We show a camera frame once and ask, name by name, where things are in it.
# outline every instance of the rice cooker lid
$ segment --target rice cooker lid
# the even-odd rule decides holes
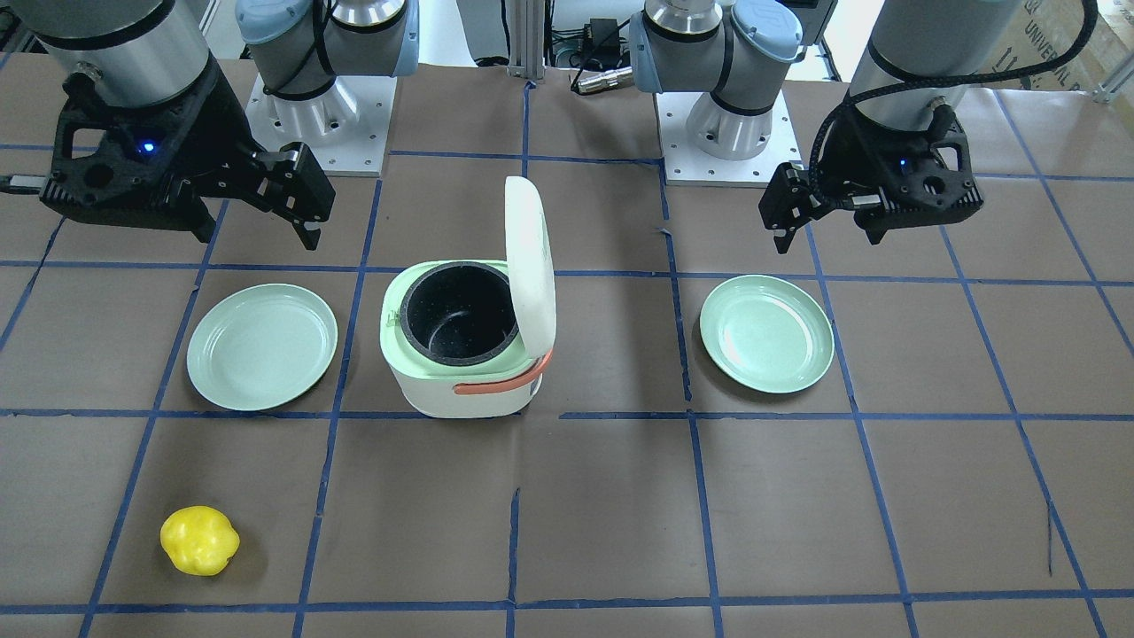
[[[503,211],[516,324],[527,356],[539,359],[556,341],[556,278],[543,202],[535,184],[509,176],[505,180]]]

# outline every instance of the blue tape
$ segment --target blue tape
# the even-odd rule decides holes
[[[421,412],[366,412],[366,411],[350,411],[342,410],[339,412],[339,419],[355,419],[355,420],[367,420],[378,419],[387,422],[405,422],[415,419],[432,419],[433,417],[426,417]]]
[[[717,552],[712,543],[712,521],[709,518],[709,492],[705,487],[704,458],[701,454],[701,432],[697,418],[688,415],[689,442],[693,445],[693,471],[697,479],[697,505],[701,511],[701,536],[704,539],[705,568],[709,577],[709,605],[712,607],[713,631],[725,638],[725,619],[720,611],[720,589],[717,584]]]
[[[294,638],[303,636],[303,623],[311,594],[311,581],[315,573],[315,556],[319,550],[319,538],[323,527],[323,511],[327,507],[327,492],[331,483],[331,468],[335,463],[335,444],[338,441],[339,419],[342,412],[342,394],[346,391],[347,373],[350,369],[350,351],[354,348],[355,330],[358,326],[358,308],[362,306],[362,292],[366,282],[366,260],[371,244],[374,240],[374,227],[378,224],[378,209],[382,196],[382,181],[374,181],[374,194],[370,204],[370,220],[366,223],[366,237],[363,239],[362,255],[355,267],[354,299],[350,301],[350,316],[347,321],[347,332],[342,340],[342,364],[339,366],[339,377],[335,386],[335,402],[331,407],[330,425],[327,428],[327,457],[320,474],[319,495],[315,499],[315,516],[311,521],[311,537],[307,541],[307,555],[303,567],[303,580],[299,585],[298,609],[295,612],[295,623],[291,627]]]
[[[1017,415],[1024,422],[1134,422],[1134,415]]]
[[[49,261],[46,267],[120,267],[125,270],[196,270],[200,263],[139,262],[139,261]]]
[[[20,292],[19,300],[16,301],[16,307],[11,311],[11,316],[8,317],[8,324],[5,326],[3,333],[0,333],[0,352],[3,352],[5,347],[8,346],[8,339],[11,338],[12,331],[16,330],[19,315],[24,312],[24,306],[27,305],[27,299],[31,298],[32,290],[35,289],[35,281],[40,279],[40,272],[43,271],[43,264],[46,263],[48,255],[51,254],[51,248],[56,245],[56,237],[59,236],[59,229],[64,227],[64,221],[66,221],[66,218],[60,216],[56,229],[48,237],[48,245],[43,248],[43,256],[40,257],[39,264],[35,266],[35,272],[32,272],[32,275],[27,279],[24,291]]]
[[[150,410],[84,410],[68,408],[0,408],[0,417],[83,417],[95,419],[145,419]]]
[[[1126,344],[1126,351],[1129,352],[1131,356],[1134,356],[1134,342],[1131,341],[1129,335],[1123,327],[1123,323],[1118,318],[1118,313],[1115,312],[1115,307],[1111,305],[1110,298],[1107,297],[1107,291],[1102,288],[1102,286],[1098,284],[1099,278],[1095,275],[1094,269],[1091,267],[1091,262],[1086,258],[1086,253],[1083,252],[1083,247],[1080,245],[1078,239],[1075,238],[1075,232],[1072,231],[1070,223],[1067,222],[1067,216],[1064,214],[1063,207],[1059,205],[1059,202],[1056,201],[1056,195],[1051,192],[1051,185],[1048,184],[1047,177],[1043,175],[1043,171],[1040,170],[1040,164],[1035,161],[1035,155],[1033,155],[1032,150],[1027,147],[1027,143],[1024,141],[1024,136],[1021,134],[1019,127],[1016,126],[1016,120],[1012,117],[1012,113],[1008,112],[1008,108],[1005,105],[1004,99],[1000,97],[999,93],[993,93],[993,96],[996,97],[997,104],[999,104],[1005,119],[1008,120],[1008,126],[1012,128],[1012,133],[1016,136],[1019,145],[1024,148],[1024,154],[1027,156],[1029,163],[1032,164],[1032,170],[1034,170],[1035,175],[1039,177],[1040,184],[1043,186],[1043,192],[1048,195],[1048,201],[1051,202],[1051,206],[1055,209],[1056,215],[1059,218],[1059,222],[1067,232],[1067,238],[1070,239],[1070,244],[1075,248],[1075,254],[1077,254],[1080,261],[1083,262],[1083,267],[1086,269],[1086,273],[1090,275],[1091,281],[1097,283],[1095,289],[1102,298],[1102,304],[1106,306],[1107,313],[1110,314],[1110,321],[1114,322],[1115,327],[1118,330],[1118,334],[1122,338],[1123,343]],[[1092,613],[1097,614],[1097,612],[1093,612],[1094,607],[1092,606],[1091,609]],[[1099,623],[1099,629],[1102,629],[1101,622]]]
[[[650,159],[650,158],[572,158],[572,156],[560,156],[560,155],[528,155],[527,159],[532,161],[565,162],[565,163],[661,165],[660,159]]]
[[[1134,177],[1091,177],[1091,176],[1076,176],[1076,175],[1044,175],[1044,179],[1052,181],[1120,181],[1120,182],[1134,182]]]
[[[898,594],[843,594],[835,596],[726,596],[725,607],[770,607],[811,605],[877,605],[900,603]]]
[[[411,158],[523,159],[523,155],[513,153],[462,153],[449,151],[390,151],[390,154]]]
[[[968,601],[1075,601],[1092,598],[1134,599],[1134,589],[1018,589],[980,592],[924,592],[911,593],[913,603],[948,603]],[[805,596],[722,596],[721,607],[820,606],[820,605],[877,605],[902,603],[898,594],[836,594]],[[308,603],[306,613],[338,612],[477,612],[511,610],[599,610],[599,609],[659,609],[709,607],[708,597],[679,598],[559,598],[513,604],[511,601],[390,601],[390,602],[327,602]],[[98,615],[112,614],[242,614],[290,613],[296,603],[247,603],[237,605],[188,604],[100,604]],[[78,615],[86,605],[0,605],[0,615]]]
[[[747,422],[849,422],[850,412],[695,412],[697,420],[736,419]]]
[[[909,636],[919,638],[917,620],[914,618],[913,602],[909,598],[909,587],[906,582],[906,571],[902,564],[902,554],[898,552],[898,539],[894,533],[894,524],[890,521],[889,507],[886,504],[886,494],[882,492],[882,483],[878,476],[878,467],[874,465],[874,454],[870,449],[870,441],[866,437],[866,427],[863,425],[862,415],[858,411],[858,402],[854,394],[854,384],[850,381],[850,369],[847,366],[846,352],[843,350],[843,340],[839,335],[838,322],[835,318],[835,306],[831,303],[830,290],[827,287],[827,277],[823,273],[823,264],[819,258],[819,245],[811,226],[805,228],[807,232],[807,244],[811,247],[811,258],[815,264],[815,275],[819,288],[823,296],[823,306],[831,322],[831,332],[835,335],[835,354],[839,361],[839,369],[843,373],[843,383],[846,386],[847,400],[850,402],[850,411],[854,417],[855,429],[858,433],[858,444],[862,446],[862,454],[866,461],[866,470],[870,474],[870,483],[874,488],[874,499],[878,501],[878,511],[882,519],[882,528],[886,531],[886,542],[890,547],[890,559],[894,562],[894,573],[898,581],[898,592],[902,594],[902,606],[906,613],[906,624],[909,627]]]
[[[527,178],[527,161],[528,161],[528,143],[532,136],[532,97],[531,92],[536,87],[536,84],[532,80],[524,83],[524,128],[521,145],[521,169],[519,173]]]
[[[392,265],[392,266],[387,266],[387,265],[367,265],[366,267],[364,267],[364,270],[366,272],[379,272],[379,273],[383,273],[383,274],[398,274],[399,272],[404,271],[406,267],[401,266],[401,265]]]
[[[674,254],[674,236],[665,232],[666,252],[669,255],[669,287],[674,295],[674,315],[677,321],[677,355],[682,361],[682,389],[685,392],[685,401],[693,401],[692,382],[689,381],[689,357],[685,344],[685,316],[682,313],[682,290],[677,279],[677,262]]]
[[[209,239],[209,246],[205,248],[205,254],[201,257],[201,265],[197,267],[194,288],[189,292],[189,298],[185,304],[185,311],[181,313],[181,323],[177,329],[177,337],[174,338],[174,344],[169,349],[169,357],[166,359],[166,369],[161,375],[161,383],[158,385],[158,392],[153,398],[153,409],[149,420],[146,422],[145,429],[142,433],[142,441],[138,442],[138,450],[134,456],[134,466],[130,468],[129,479],[126,482],[126,491],[122,494],[122,501],[118,508],[115,527],[110,531],[110,539],[107,542],[107,551],[103,553],[102,564],[99,568],[99,576],[94,580],[91,599],[87,603],[86,613],[83,615],[83,624],[79,627],[78,632],[79,638],[87,638],[91,632],[91,623],[94,621],[94,614],[98,611],[99,599],[102,597],[102,589],[107,585],[107,576],[110,573],[110,564],[111,561],[113,561],[115,551],[118,548],[118,541],[121,537],[122,528],[126,525],[126,514],[129,512],[130,501],[134,499],[134,490],[137,487],[138,477],[142,475],[142,462],[145,460],[146,449],[150,446],[150,439],[153,436],[153,429],[158,423],[158,410],[161,408],[161,402],[166,398],[166,390],[169,388],[169,380],[174,375],[174,366],[177,363],[177,354],[180,352],[181,343],[185,341],[185,334],[188,332],[189,317],[193,315],[193,307],[197,303],[197,292],[201,290],[201,282],[204,280],[209,260],[212,257],[212,250],[217,246],[217,237],[220,235],[221,224],[225,222],[225,214],[228,212],[228,199],[225,199],[220,206],[220,212],[217,214],[217,226],[213,228],[213,235]]]
[[[332,612],[497,612],[513,609],[508,601],[411,601],[374,603],[307,603],[305,613]]]
[[[652,609],[652,607],[708,607],[710,601],[706,597],[682,597],[682,598],[610,598],[606,601],[592,601],[589,598],[557,598],[550,601],[535,601],[531,603],[519,603],[517,610],[620,610],[620,609]]]
[[[564,412],[560,420],[682,420],[686,419],[685,412]]]
[[[1005,109],[1005,116],[1008,117],[1007,110]],[[1018,137],[1021,144],[1024,143],[1023,137]],[[949,258],[953,260],[953,266],[957,271],[957,277],[965,279],[964,269],[960,266],[960,260],[957,257],[957,252],[953,248],[953,241],[949,240],[949,233],[945,231],[941,227],[941,239],[945,241],[946,250],[949,253]],[[992,361],[992,369],[996,372],[997,381],[1000,383],[1000,390],[1004,392],[1005,401],[1008,402],[1008,408],[1015,416],[1019,415],[1019,410],[1016,409],[1016,400],[1012,397],[1012,389],[1008,386],[1008,380],[1004,374],[1004,368],[1000,366],[1000,360],[997,358],[996,349],[992,348],[992,340],[989,337],[988,330],[984,326],[984,321],[981,317],[981,311],[976,306],[976,298],[973,296],[972,287],[967,281],[962,281],[962,289],[965,291],[965,298],[968,300],[968,306],[973,313],[973,318],[976,322],[976,329],[980,331],[981,340],[984,342],[984,348],[988,351],[989,359]],[[1107,638],[1107,630],[1102,627],[1102,619],[1099,616],[1099,611],[1094,605],[1094,601],[1088,593],[1086,579],[1083,576],[1083,570],[1080,568],[1078,560],[1075,558],[1075,550],[1070,545],[1070,538],[1067,536],[1067,530],[1064,529],[1063,519],[1059,517],[1059,512],[1056,509],[1055,502],[1051,499],[1051,492],[1048,490],[1048,483],[1043,478],[1043,471],[1040,469],[1039,458],[1035,457],[1035,452],[1032,449],[1032,442],[1027,436],[1027,432],[1024,429],[1024,422],[1018,417],[1015,419],[1016,431],[1019,434],[1021,441],[1024,443],[1024,450],[1027,453],[1027,460],[1032,465],[1032,471],[1035,474],[1035,479],[1040,484],[1040,491],[1043,493],[1043,500],[1048,505],[1048,511],[1050,512],[1051,522],[1055,524],[1056,530],[1059,533],[1059,538],[1063,542],[1064,551],[1067,553],[1067,559],[1070,562],[1072,571],[1075,572],[1075,580],[1078,582],[1080,589],[1083,592],[1086,599],[1088,610],[1091,612],[1091,618],[1094,620],[1094,627],[1099,631],[1100,638]]]
[[[511,495],[511,507],[508,509],[508,599],[516,602],[516,575],[519,569],[517,559],[519,552],[519,488]]]
[[[655,270],[556,270],[556,277],[640,277],[665,279],[669,272]]]
[[[210,270],[252,270],[252,271],[288,271],[288,272],[357,272],[357,265],[299,265],[271,263],[214,263]]]

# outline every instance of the black inner pot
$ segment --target black inner pot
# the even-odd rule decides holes
[[[430,269],[401,300],[401,331],[414,350],[445,366],[492,359],[519,332],[508,277],[473,261]]]

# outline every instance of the cardboard box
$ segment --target cardboard box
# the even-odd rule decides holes
[[[1134,0],[1098,0],[1099,24],[1086,49],[1049,73],[991,84],[1031,91],[1094,91],[1134,50]],[[981,73],[1004,71],[1063,54],[1083,24],[1080,0],[1025,0]],[[1134,136],[1134,82],[1111,107]]]

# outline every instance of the blue joint cap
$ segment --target blue joint cap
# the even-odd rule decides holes
[[[312,0],[238,0],[236,24],[245,44],[263,44],[287,33],[311,11]]]
[[[406,2],[406,29],[401,36],[401,49],[398,51],[398,61],[393,65],[393,77],[413,75],[417,70],[417,60],[421,49],[421,12],[417,8],[417,0]]]
[[[658,65],[653,61],[653,49],[650,48],[650,36],[646,35],[642,19],[642,11],[631,16],[631,67],[634,68],[634,85],[643,93],[661,93]]]
[[[733,7],[736,31],[773,60],[794,62],[803,44],[803,25],[776,0],[738,0]]]

